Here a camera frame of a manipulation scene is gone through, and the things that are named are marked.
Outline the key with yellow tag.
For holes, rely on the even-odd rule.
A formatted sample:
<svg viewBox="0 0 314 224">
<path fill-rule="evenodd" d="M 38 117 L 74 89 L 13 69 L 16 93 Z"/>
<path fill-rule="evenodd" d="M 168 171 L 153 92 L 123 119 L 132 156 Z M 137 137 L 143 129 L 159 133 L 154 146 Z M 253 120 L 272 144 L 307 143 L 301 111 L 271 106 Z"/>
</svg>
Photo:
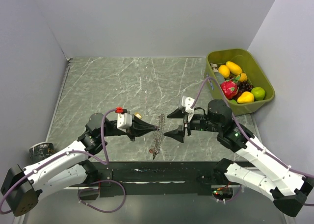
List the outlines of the key with yellow tag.
<svg viewBox="0 0 314 224">
<path fill-rule="evenodd" d="M 135 113 L 134 116 L 137 117 L 140 120 L 142 119 L 142 116 L 139 113 Z"/>
</svg>

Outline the round metal key organizer disc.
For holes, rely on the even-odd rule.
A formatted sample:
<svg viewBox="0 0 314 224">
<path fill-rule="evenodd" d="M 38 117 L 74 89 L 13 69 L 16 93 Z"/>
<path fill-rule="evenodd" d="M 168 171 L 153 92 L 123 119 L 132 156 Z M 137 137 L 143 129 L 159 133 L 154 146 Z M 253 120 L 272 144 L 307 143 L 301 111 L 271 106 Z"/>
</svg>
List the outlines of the round metal key organizer disc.
<svg viewBox="0 0 314 224">
<path fill-rule="evenodd" d="M 165 115 L 160 114 L 157 118 L 157 129 L 153 133 L 153 146 L 152 149 L 158 149 L 160 151 L 161 148 L 161 142 L 163 137 L 163 129 L 165 125 Z"/>
</svg>

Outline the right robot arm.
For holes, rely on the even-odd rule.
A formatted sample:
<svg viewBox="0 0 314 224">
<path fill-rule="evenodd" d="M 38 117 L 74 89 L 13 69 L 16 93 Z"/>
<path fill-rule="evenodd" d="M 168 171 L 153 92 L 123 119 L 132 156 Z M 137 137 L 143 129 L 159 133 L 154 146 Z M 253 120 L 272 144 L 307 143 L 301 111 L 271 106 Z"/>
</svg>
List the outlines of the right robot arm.
<svg viewBox="0 0 314 224">
<path fill-rule="evenodd" d="M 202 114 L 194 113 L 194 103 L 195 99 L 183 97 L 179 107 L 167 116 L 169 119 L 182 119 L 183 124 L 164 135 L 183 143 L 185 136 L 191 135 L 193 130 L 216 132 L 221 145 L 246 159 L 259 172 L 221 159 L 214 169 L 215 180 L 220 184 L 235 182 L 255 190 L 269 198 L 282 213 L 296 217 L 307 205 L 314 178 L 285 165 L 257 136 L 234 120 L 231 108 L 223 100 L 211 100 Z"/>
</svg>

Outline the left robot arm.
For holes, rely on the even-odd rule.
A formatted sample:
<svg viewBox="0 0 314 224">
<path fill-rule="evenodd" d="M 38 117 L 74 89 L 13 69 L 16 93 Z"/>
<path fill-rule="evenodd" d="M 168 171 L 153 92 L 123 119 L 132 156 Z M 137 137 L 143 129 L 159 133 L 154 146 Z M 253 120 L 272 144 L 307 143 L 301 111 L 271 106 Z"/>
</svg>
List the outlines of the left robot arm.
<svg viewBox="0 0 314 224">
<path fill-rule="evenodd" d="M 93 185 L 98 170 L 90 161 L 99 152 L 106 152 L 106 136 L 136 137 L 157 131 L 149 124 L 123 108 L 113 110 L 116 120 L 95 113 L 89 117 L 85 132 L 65 149 L 50 157 L 21 168 L 11 167 L 2 184 L 1 204 L 7 203 L 14 216 L 22 216 L 33 209 L 39 200 L 73 185 Z"/>
</svg>

